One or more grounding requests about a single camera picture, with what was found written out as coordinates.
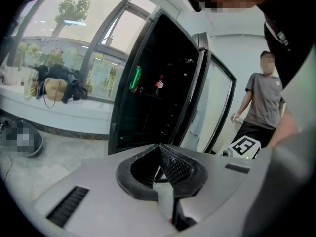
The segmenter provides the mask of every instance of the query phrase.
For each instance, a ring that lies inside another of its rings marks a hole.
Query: marble floor
[[[0,155],[0,174],[15,195],[32,203],[50,186],[81,166],[86,159],[102,158],[108,141],[82,140],[40,132],[42,153],[36,158]]]

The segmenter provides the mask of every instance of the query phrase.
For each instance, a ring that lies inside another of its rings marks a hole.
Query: green object
[[[130,90],[136,89],[141,73],[142,73],[142,68],[140,66],[137,66],[134,79],[129,87]]]

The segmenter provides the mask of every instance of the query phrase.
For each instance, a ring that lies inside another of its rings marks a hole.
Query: cable
[[[4,178],[3,182],[5,182],[5,181],[6,181],[6,178],[8,177],[8,173],[10,172],[10,170],[11,170],[11,168],[12,168],[12,165],[13,165],[13,162],[11,162],[11,166],[10,166],[10,168],[9,168],[8,172],[6,173],[6,175],[5,175],[5,178]]]

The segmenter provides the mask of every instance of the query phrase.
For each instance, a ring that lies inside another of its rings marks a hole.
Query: ceiling light
[[[65,24],[70,25],[80,25],[80,26],[87,26],[85,22],[73,21],[73,20],[64,20]]]

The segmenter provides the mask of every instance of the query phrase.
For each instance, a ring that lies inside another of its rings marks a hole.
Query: short sleeve
[[[253,84],[254,84],[254,81],[255,81],[255,76],[256,76],[256,74],[252,74],[251,77],[249,78],[249,81],[248,81],[247,86],[246,86],[246,91],[247,92],[249,90],[253,91]]]

